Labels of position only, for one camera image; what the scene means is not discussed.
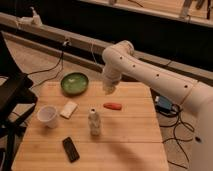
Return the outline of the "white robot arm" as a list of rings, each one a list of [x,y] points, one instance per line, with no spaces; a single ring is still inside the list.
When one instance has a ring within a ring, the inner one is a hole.
[[[126,40],[103,50],[105,93],[113,93],[122,74],[127,74],[194,115],[197,122],[188,171],[213,171],[213,87],[142,62],[133,53],[132,43]]]

